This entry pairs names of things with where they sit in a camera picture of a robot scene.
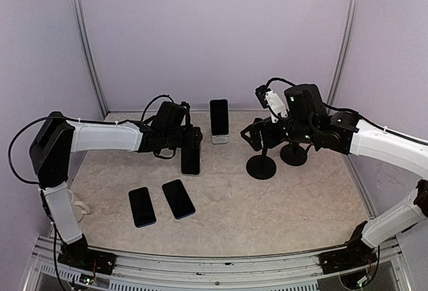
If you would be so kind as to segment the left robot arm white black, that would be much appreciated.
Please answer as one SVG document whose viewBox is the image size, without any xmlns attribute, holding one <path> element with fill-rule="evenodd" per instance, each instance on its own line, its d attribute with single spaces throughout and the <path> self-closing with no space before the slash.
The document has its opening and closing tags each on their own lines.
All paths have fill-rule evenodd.
<svg viewBox="0 0 428 291">
<path fill-rule="evenodd" d="M 85 268 L 93 260 L 93 251 L 87 248 L 84 234 L 72 210 L 68 197 L 68 169 L 73 153 L 86 151 L 126 151 L 152 153 L 163 158 L 161 151 L 181 152 L 181 172 L 199 175 L 201 172 L 201 129 L 191 122 L 191 109 L 187 102 L 176 103 L 169 96 L 156 114 L 138 120 L 114 122 L 70 118 L 59 111 L 34 120 L 24 128 L 42 124 L 30 145 L 29 155 L 37 177 L 47 216 L 66 253 L 77 266 Z"/>
</svg>

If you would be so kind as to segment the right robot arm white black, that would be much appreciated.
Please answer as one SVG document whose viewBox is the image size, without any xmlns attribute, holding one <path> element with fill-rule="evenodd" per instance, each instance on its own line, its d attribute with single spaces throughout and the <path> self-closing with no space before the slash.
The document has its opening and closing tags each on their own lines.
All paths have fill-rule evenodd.
<svg viewBox="0 0 428 291">
<path fill-rule="evenodd" d="M 330 149 L 343 155 L 370 157 L 398 166 L 418 176 L 417 187 L 400 203 L 380 216 L 358 225 L 342 261 L 350 267 L 360 264 L 382 242 L 427 219 L 427 142 L 385 126 L 379 126 L 349 108 L 336 108 L 322 101 L 315 84 L 289 84 L 281 99 L 269 84 L 258 87 L 255 95 L 270 117 L 256 118 L 240 135 L 257 152 L 246 164 L 256 179 L 269 179 L 276 164 L 267 151 L 283 144 L 283 162 L 303 165 L 307 160 L 306 144 L 316 151 Z"/>
</svg>

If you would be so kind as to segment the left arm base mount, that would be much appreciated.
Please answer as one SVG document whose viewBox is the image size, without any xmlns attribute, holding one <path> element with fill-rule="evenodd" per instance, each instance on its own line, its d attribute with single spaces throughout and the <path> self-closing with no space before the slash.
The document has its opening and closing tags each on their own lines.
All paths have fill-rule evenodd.
<svg viewBox="0 0 428 291">
<path fill-rule="evenodd" d="M 111 276 L 116 263 L 116 255 L 88 247 L 85 235 L 67 244 L 62 242 L 58 262 L 73 268 Z"/>
</svg>

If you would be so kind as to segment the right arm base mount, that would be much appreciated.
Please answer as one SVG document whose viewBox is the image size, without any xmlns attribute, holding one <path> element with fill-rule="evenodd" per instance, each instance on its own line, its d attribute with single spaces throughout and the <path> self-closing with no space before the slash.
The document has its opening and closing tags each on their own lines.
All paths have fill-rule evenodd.
<svg viewBox="0 0 428 291">
<path fill-rule="evenodd" d="M 332 274 L 375 263 L 378 260 L 374 248 L 367 246 L 362 234 L 353 234 L 346 247 L 336 251 L 323 252 L 318 258 L 323 274 Z"/>
</svg>

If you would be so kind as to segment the white folding phone stand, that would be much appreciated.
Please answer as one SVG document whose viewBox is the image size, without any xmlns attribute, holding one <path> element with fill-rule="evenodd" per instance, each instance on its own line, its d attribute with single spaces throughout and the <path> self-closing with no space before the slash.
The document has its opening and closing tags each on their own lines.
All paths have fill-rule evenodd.
<svg viewBox="0 0 428 291">
<path fill-rule="evenodd" d="M 229 142 L 228 134 L 212 135 L 211 142 L 213 144 L 227 144 Z"/>
</svg>

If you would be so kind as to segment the black phone silver edge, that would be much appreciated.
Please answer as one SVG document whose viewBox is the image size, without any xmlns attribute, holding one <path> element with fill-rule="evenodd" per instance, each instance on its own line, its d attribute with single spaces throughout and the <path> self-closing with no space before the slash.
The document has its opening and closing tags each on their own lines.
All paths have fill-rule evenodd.
<svg viewBox="0 0 428 291">
<path fill-rule="evenodd" d="M 211 134 L 225 136 L 229 134 L 229 107 L 226 99 L 211 100 L 209 103 Z"/>
</svg>

